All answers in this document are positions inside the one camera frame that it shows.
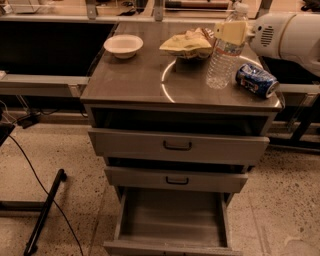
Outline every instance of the terrazzo floor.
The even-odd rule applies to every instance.
[[[44,187],[57,171],[67,180],[55,197],[85,256],[107,256],[120,205],[95,155],[88,125],[39,123],[16,127],[20,144]],[[46,194],[28,162],[8,138],[0,148],[0,199],[41,201]],[[23,255],[37,213],[0,213],[0,255]],[[320,157],[316,152],[268,147],[228,207],[232,248],[245,256],[320,255]],[[34,255],[81,256],[66,220],[53,205]]]

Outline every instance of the food wrapper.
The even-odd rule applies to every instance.
[[[160,50],[183,59],[207,59],[212,53],[213,44],[212,30],[196,28],[174,35],[160,46]]]

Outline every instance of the can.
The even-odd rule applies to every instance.
[[[277,78],[252,63],[243,64],[236,74],[237,84],[262,98],[270,98],[279,86]]]

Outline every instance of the drawer handle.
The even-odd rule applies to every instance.
[[[188,185],[189,184],[189,178],[186,178],[183,181],[170,181],[169,177],[166,176],[166,182],[170,185]]]
[[[163,147],[168,150],[180,150],[180,151],[189,151],[192,148],[192,142],[189,142],[186,146],[173,146],[169,145],[166,140],[163,141]]]

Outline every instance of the white bowl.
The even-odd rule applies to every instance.
[[[142,47],[143,41],[140,37],[134,35],[117,35],[110,37],[104,42],[103,46],[119,59],[128,59],[133,57]]]

